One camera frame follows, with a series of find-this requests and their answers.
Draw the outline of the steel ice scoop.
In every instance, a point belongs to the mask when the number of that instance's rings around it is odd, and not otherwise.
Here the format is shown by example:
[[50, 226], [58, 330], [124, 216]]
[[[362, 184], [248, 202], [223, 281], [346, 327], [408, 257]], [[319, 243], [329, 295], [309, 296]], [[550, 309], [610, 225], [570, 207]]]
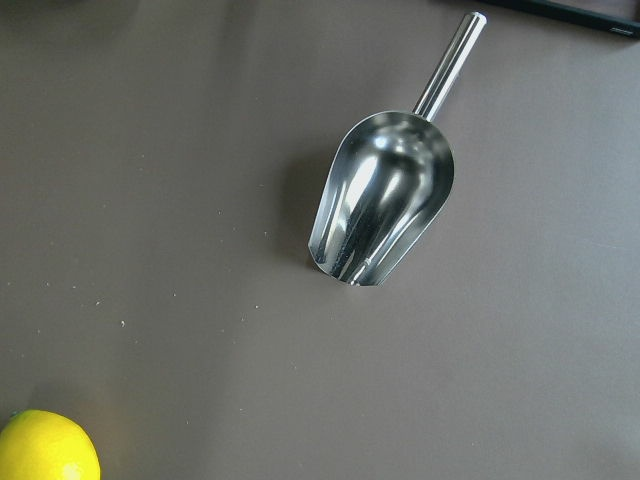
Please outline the steel ice scoop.
[[413, 109], [370, 115], [339, 144], [308, 241], [325, 274], [381, 285], [443, 208], [454, 155], [434, 119], [486, 24], [465, 14]]

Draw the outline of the wine glass rack tray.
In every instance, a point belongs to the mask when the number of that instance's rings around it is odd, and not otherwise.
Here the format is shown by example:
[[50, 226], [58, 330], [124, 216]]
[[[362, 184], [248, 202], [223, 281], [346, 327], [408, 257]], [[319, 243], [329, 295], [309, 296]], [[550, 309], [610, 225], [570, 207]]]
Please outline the wine glass rack tray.
[[508, 8], [574, 25], [639, 39], [639, 2], [633, 0], [487, 0]]

